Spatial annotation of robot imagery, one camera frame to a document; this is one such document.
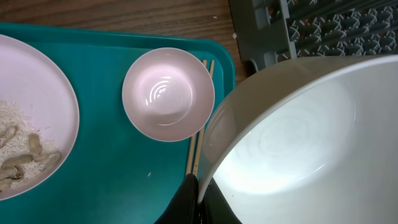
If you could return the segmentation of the white medium bowl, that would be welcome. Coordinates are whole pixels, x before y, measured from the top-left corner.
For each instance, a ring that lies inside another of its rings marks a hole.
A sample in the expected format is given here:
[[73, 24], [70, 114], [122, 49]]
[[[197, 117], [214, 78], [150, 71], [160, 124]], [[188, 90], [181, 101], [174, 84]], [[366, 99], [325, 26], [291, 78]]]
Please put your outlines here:
[[286, 60], [239, 84], [205, 131], [212, 179], [241, 223], [397, 222], [397, 57]]

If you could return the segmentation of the pink bowl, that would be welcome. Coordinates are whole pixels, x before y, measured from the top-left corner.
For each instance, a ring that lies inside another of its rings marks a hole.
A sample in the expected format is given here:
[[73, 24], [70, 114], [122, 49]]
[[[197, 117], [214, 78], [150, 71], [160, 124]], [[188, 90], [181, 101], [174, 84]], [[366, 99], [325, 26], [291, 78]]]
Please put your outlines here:
[[128, 69], [122, 102], [132, 125], [163, 142], [190, 138], [209, 120], [215, 87], [203, 62], [171, 48], [150, 50]]

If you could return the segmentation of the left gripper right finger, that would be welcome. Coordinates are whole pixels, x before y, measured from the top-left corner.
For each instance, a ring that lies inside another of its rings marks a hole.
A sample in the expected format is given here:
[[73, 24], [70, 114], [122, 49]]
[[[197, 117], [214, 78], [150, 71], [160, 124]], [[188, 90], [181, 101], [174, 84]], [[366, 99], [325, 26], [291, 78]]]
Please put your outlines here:
[[201, 215], [204, 224], [241, 224], [214, 179], [206, 189]]

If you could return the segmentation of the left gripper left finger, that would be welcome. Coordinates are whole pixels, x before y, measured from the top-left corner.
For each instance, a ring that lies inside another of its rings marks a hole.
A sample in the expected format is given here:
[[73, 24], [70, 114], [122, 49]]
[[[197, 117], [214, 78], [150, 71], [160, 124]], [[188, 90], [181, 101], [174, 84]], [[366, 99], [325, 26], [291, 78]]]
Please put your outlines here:
[[198, 180], [187, 174], [155, 224], [198, 224]]

